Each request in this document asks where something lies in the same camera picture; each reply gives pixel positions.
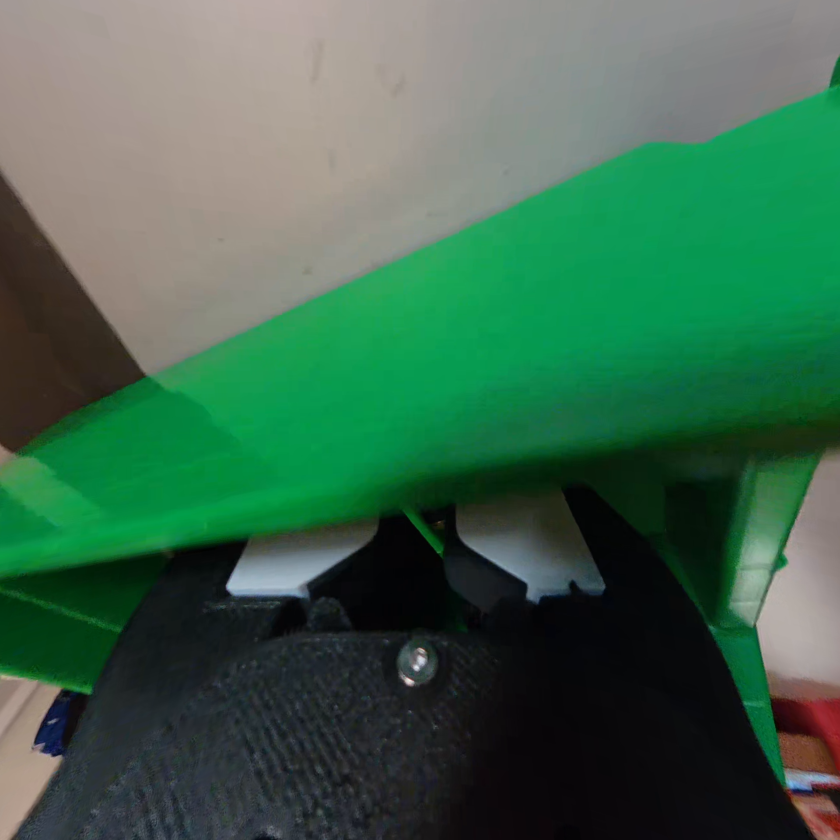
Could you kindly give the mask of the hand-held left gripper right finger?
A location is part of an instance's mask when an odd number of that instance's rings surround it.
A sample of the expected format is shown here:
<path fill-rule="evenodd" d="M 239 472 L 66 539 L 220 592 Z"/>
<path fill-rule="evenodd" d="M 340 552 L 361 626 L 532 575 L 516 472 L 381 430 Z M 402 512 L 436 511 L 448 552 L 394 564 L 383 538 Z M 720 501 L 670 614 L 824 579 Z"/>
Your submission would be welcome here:
<path fill-rule="evenodd" d="M 605 583 L 562 491 L 457 505 L 447 515 L 444 572 L 480 611 L 502 601 L 537 605 Z"/>

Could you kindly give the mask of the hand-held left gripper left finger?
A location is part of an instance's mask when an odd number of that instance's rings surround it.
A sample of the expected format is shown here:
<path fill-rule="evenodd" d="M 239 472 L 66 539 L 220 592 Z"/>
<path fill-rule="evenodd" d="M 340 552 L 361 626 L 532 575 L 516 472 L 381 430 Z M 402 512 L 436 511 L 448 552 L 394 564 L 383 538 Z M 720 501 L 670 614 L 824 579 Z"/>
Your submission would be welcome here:
<path fill-rule="evenodd" d="M 233 597 L 307 599 L 317 581 L 365 548 L 379 528 L 374 518 L 254 537 L 228 577 L 226 591 Z"/>

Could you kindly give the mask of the green plastic bin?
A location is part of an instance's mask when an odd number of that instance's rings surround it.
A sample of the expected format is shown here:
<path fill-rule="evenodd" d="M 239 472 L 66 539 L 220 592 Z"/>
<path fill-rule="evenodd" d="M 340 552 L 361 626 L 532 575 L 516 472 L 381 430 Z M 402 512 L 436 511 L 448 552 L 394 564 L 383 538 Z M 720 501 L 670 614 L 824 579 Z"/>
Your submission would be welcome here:
<path fill-rule="evenodd" d="M 754 627 L 838 444 L 838 65 L 80 409 L 2 466 L 2 675 L 86 691 L 162 554 L 580 480 L 699 606 L 773 770 Z"/>

